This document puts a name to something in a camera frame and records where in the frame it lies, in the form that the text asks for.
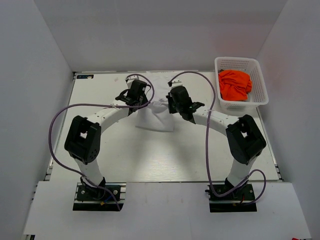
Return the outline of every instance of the white tabletop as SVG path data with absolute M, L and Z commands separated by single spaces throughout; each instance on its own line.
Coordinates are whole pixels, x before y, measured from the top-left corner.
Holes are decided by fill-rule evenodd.
M 131 182 L 120 212 L 72 211 L 77 180 L 39 182 L 24 234 L 36 240 L 290 240 L 310 233 L 291 183 L 269 182 L 257 212 L 210 213 L 207 184 Z M 254 182 L 259 194 L 263 184 Z
M 159 76 L 172 75 L 177 72 L 159 72 Z M 202 72 L 214 86 L 214 72 Z M 125 78 L 128 73 L 95 74 L 93 79 L 76 79 L 70 104 L 96 103 L 110 104 L 126 89 Z M 208 83 L 195 74 L 179 77 L 187 88 L 194 102 L 202 102 L 209 106 L 213 93 Z M 246 111 L 225 111 L 216 101 L 214 109 L 234 116 L 251 115 L 262 134 L 263 128 L 256 109 Z M 86 117 L 97 111 L 99 107 L 74 107 L 66 114 L 61 138 L 56 149 L 58 159 L 65 165 L 78 169 L 75 161 L 64 149 L 64 143 L 72 119 L 77 116 Z M 135 116 L 120 120 L 108 128 L 101 136 L 98 164 L 107 182 L 207 182 L 205 163 L 205 127 L 187 122 L 175 114 L 174 132 L 156 132 L 135 127 Z M 264 171 L 268 180 L 278 180 L 274 160 L 269 145 L 255 161 L 253 169 Z M 213 181 L 224 181 L 227 177 L 233 157 L 229 150 L 227 138 L 214 130 L 209 136 L 210 172 Z M 79 176 L 54 164 L 51 181 L 57 179 L 78 179 Z M 262 180 L 254 173 L 251 180 Z

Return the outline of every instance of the gray wall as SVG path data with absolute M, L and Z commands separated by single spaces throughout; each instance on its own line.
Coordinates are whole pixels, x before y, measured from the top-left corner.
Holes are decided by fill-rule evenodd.
M 287 0 L 35 0 L 73 71 L 212 70 L 256 58 Z
M 0 238 L 18 240 L 48 167 L 50 120 L 73 77 L 32 0 L 0 2 L 0 33 Z
M 276 160 L 312 239 L 320 239 L 320 1 L 289 0 L 257 59 L 269 95 L 260 109 Z

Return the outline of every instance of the basket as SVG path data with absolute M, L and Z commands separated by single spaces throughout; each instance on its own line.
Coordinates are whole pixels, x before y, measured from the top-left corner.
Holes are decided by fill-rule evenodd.
M 227 109 L 246 109 L 256 108 L 260 105 L 266 105 L 269 102 L 265 80 L 261 72 L 259 62 L 253 58 L 245 57 L 217 57 L 214 60 L 215 79 L 217 96 L 220 105 Z M 250 75 L 252 81 L 252 90 L 248 94 L 246 101 L 226 101 L 221 98 L 218 71 L 223 70 L 239 70 Z

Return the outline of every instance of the purple cable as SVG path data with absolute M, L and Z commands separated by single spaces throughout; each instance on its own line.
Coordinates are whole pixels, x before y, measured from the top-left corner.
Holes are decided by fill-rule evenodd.
M 265 189 L 266 189 L 266 185 L 267 185 L 267 179 L 266 179 L 266 175 L 259 169 L 254 169 L 252 170 L 249 175 L 243 179 L 238 185 L 236 185 L 235 187 L 233 187 L 232 189 L 226 191 L 225 193 L 222 193 L 222 194 L 218 194 L 215 189 L 214 189 L 214 185 L 212 183 L 212 180 L 211 180 L 211 175 L 210 175 L 210 168 L 209 168 L 209 129 L 210 129 L 210 117 L 211 117 L 211 113 L 212 113 L 212 109 L 214 108 L 214 104 L 215 104 L 215 101 L 216 101 L 216 90 L 213 86 L 213 84 L 211 83 L 211 81 L 203 74 L 201 74 L 200 72 L 196 72 L 196 71 L 183 71 L 183 72 L 180 72 L 178 73 L 176 76 L 174 76 L 170 81 L 169 83 L 171 83 L 174 79 L 176 79 L 178 76 L 182 75 L 182 74 L 197 74 L 197 75 L 200 75 L 201 77 L 203 77 L 211 86 L 212 88 L 212 91 L 213 91 L 213 101 L 212 101 L 212 104 L 209 108 L 209 111 L 208 111 L 208 118 L 206 120 L 206 131 L 205 131 L 205 164 L 206 164 L 206 172 L 207 172 L 207 175 L 208 175 L 208 181 L 209 181 L 209 184 L 210 184 L 210 189 L 211 191 L 213 192 L 213 194 L 217 197 L 217 198 L 222 198 L 230 193 L 232 193 L 234 190 L 236 190 L 237 188 L 241 187 L 246 181 L 248 181 L 249 177 L 254 173 L 254 172 L 260 172 L 262 175 L 263 175 L 263 179 L 264 179 L 264 182 L 263 182 L 263 189 L 262 189 L 262 192 L 260 193 L 260 195 L 253 201 L 251 202 L 248 202 L 248 203 L 244 203 L 246 205 L 249 205 L 249 204 L 253 204 L 255 203 L 258 199 L 261 198 L 262 194 L 265 192 Z
M 152 101 L 152 99 L 153 99 L 154 96 L 155 96 L 155 88 L 154 88 L 153 84 L 151 83 L 151 81 L 150 81 L 148 78 L 146 78 L 145 76 L 143 76 L 143 75 L 141 75 L 141 74 L 138 74 L 138 73 L 130 74 L 130 75 L 128 75 L 126 78 L 129 78 L 129 77 L 131 77 L 131 76 L 139 76 L 139 77 L 144 78 L 144 79 L 150 84 L 150 86 L 151 86 L 151 88 L 152 88 L 152 96 L 151 96 L 150 100 L 148 100 L 145 104 L 143 104 L 143 105 L 141 105 L 141 106 L 117 105 L 116 107 L 119 108 L 119 109 L 124 109 L 124 108 L 141 109 L 141 108 L 144 108 L 144 107 L 146 107 L 148 104 L 150 104 L 150 102 Z M 69 171 L 72 171 L 72 172 L 74 172 L 74 173 L 77 173 L 77 174 L 81 175 L 81 177 L 85 178 L 85 179 L 87 180 L 87 182 L 88 182 L 89 184 L 91 184 L 92 186 L 94 186 L 94 187 L 96 187 L 96 188 L 98 188 L 98 189 L 102 189 L 102 190 L 104 190 L 104 191 L 107 191 L 107 192 L 110 194 L 110 196 L 112 196 L 112 198 L 113 198 L 113 200 L 114 200 L 114 202 L 115 202 L 118 210 L 120 211 L 121 209 L 120 209 L 120 206 L 119 206 L 119 204 L 118 204 L 118 201 L 117 201 L 115 195 L 114 195 L 109 189 L 107 189 L 107 188 L 105 188 L 105 187 L 103 187 L 103 186 L 98 186 L 98 185 L 94 184 L 94 183 L 93 183 L 92 181 L 90 181 L 90 180 L 87 178 L 87 176 L 84 175 L 82 172 L 80 172 L 80 171 L 78 171 L 78 170 L 76 170 L 76 169 L 73 169 L 73 168 L 71 168 L 71 167 L 68 167 L 68 166 L 64 165 L 63 163 L 61 163 L 61 162 L 57 159 L 57 157 L 56 157 L 56 155 L 55 155 L 55 153 L 54 153 L 54 150 L 53 150 L 53 147 L 52 147 L 52 130 L 53 130 L 53 126 L 54 126 L 54 123 L 55 123 L 57 117 L 58 117 L 61 113 L 63 113 L 65 110 L 70 109 L 70 108 L 73 108 L 73 107 L 78 107 L 78 106 L 103 107 L 103 108 L 112 108 L 112 107 L 113 107 L 112 105 L 104 105 L 104 104 L 77 103 L 77 104 L 72 104 L 72 105 L 66 106 L 66 107 L 62 108 L 60 111 L 58 111 L 58 112 L 55 114 L 55 116 L 53 117 L 53 119 L 52 119 L 52 121 L 51 121 L 51 123 L 50 123 L 49 133 L 48 133 L 48 144 L 49 144 L 49 150 L 50 150 L 51 156 L 52 156 L 52 158 L 54 159 L 54 161 L 55 161 L 58 165 L 60 165 L 61 167 L 65 168 L 65 169 L 67 169 L 67 170 L 69 170 Z

